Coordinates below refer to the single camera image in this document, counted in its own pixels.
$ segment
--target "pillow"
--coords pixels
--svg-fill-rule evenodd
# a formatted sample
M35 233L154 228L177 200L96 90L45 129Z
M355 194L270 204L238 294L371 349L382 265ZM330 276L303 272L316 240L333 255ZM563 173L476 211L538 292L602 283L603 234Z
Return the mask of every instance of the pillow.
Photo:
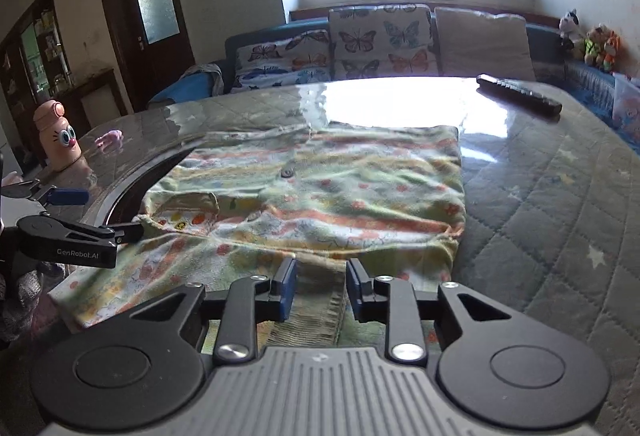
M445 75L536 80L523 17L445 7L435 13Z
M329 31L335 79L438 74L427 5L331 10Z
M238 48L231 93L328 80L329 34L309 30L294 38Z

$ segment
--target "cartoon eyes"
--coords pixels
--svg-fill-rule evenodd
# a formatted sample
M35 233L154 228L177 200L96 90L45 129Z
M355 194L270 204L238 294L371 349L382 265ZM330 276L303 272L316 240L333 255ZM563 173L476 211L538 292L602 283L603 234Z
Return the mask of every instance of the cartoon eyes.
M58 133L58 140L64 147L68 147L71 140L76 140L76 132L71 126L67 126Z

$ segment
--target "wooden cabinet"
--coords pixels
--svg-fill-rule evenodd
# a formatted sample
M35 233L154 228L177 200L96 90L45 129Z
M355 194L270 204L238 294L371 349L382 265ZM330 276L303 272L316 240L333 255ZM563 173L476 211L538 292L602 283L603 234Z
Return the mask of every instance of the wooden cabinet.
M33 113L72 86L53 0L35 0L27 9L0 43L0 62L0 84L22 145L44 164Z

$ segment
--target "butterfly cushion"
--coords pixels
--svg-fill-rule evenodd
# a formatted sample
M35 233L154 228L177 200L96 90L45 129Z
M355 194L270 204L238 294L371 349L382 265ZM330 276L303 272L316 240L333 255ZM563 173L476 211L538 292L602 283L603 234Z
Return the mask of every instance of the butterfly cushion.
M438 75L427 5L334 9L329 30L336 80Z
M326 30L309 30L283 41L238 48L231 93L326 82L329 74L329 34Z

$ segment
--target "pink toy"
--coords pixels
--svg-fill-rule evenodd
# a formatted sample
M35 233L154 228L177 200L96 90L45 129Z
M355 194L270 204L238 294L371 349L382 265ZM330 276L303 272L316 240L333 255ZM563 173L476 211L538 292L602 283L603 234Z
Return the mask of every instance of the pink toy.
M82 155L76 132L64 114L65 107L55 100L41 104L33 114L33 122L40 132L40 143L54 171L62 171Z
M95 145L100 147L103 151L109 147L112 143L117 143L118 149L122 147L122 131L119 129L112 129L109 133L105 133L103 136L95 139Z

